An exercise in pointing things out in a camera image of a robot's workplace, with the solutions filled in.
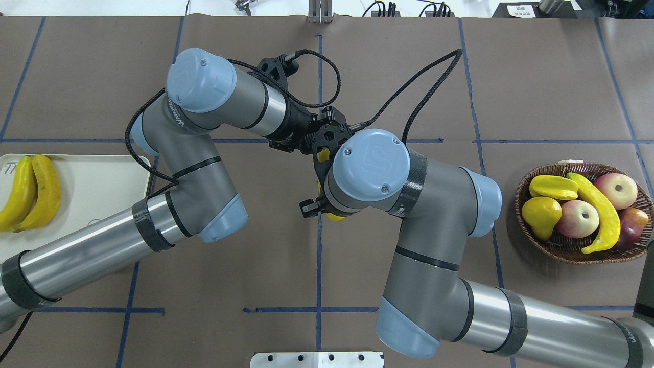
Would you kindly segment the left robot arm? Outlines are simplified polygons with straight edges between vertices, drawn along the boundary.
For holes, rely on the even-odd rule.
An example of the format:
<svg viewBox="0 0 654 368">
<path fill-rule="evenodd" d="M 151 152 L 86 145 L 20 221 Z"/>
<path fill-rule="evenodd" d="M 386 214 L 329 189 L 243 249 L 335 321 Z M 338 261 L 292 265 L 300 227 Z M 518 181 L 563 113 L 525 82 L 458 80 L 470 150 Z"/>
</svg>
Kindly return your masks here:
<svg viewBox="0 0 654 368">
<path fill-rule="evenodd" d="M 143 105 L 125 132 L 128 150 L 136 143 L 161 158 L 162 174 L 134 160 L 168 185 L 111 215 L 34 250 L 2 262 L 2 332 L 20 317 L 50 307 L 87 286 L 177 242 L 199 236 L 212 243 L 241 229 L 248 214 L 211 132 L 223 124 L 268 140 L 281 151 L 318 155 L 311 135 L 325 124 L 288 91 L 287 77 L 297 72 L 301 49 L 257 66 L 229 60 L 199 48 L 180 52 L 166 86 Z"/>
</svg>

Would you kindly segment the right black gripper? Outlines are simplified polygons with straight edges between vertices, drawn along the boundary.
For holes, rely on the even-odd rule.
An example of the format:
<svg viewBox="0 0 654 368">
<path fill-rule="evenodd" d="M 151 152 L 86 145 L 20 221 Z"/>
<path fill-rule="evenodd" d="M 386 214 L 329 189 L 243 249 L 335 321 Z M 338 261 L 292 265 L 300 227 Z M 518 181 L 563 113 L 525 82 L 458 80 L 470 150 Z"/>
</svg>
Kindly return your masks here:
<svg viewBox="0 0 654 368">
<path fill-rule="evenodd" d="M 318 196 L 316 200 L 306 199 L 299 203 L 299 207 L 305 219 L 316 217 L 318 214 L 327 214 L 329 219 L 337 219 L 337 215 L 334 212 L 336 208 L 334 208 L 325 196 Z"/>
</svg>

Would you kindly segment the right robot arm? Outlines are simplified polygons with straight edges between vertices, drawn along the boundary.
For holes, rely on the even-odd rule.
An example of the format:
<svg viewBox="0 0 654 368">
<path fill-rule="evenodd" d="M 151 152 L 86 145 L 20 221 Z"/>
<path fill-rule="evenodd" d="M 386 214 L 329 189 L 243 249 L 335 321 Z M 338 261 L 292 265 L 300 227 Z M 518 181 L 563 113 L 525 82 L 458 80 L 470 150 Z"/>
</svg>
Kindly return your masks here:
<svg viewBox="0 0 654 368">
<path fill-rule="evenodd" d="M 376 333 L 395 351 L 432 358 L 441 341 L 563 367 L 652 367 L 652 320 L 591 316 L 459 277 L 469 237 L 489 233 L 499 186 L 430 160 L 382 129 L 307 135 L 322 191 L 305 217 L 378 208 L 402 220 Z"/>
</svg>

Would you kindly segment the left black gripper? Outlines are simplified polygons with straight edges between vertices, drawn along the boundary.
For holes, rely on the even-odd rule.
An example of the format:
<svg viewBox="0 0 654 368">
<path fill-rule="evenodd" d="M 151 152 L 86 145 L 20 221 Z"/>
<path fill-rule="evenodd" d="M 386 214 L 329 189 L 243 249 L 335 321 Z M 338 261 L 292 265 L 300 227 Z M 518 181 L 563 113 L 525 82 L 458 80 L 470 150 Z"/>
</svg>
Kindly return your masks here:
<svg viewBox="0 0 654 368">
<path fill-rule="evenodd" d="M 288 105 L 290 111 L 281 125 L 267 135 L 269 147 L 292 153 L 299 150 L 304 155 L 320 153 L 323 149 L 337 150 L 353 137 L 352 128 L 334 106 L 327 106 L 319 114 L 310 113 L 295 102 Z"/>
</svg>

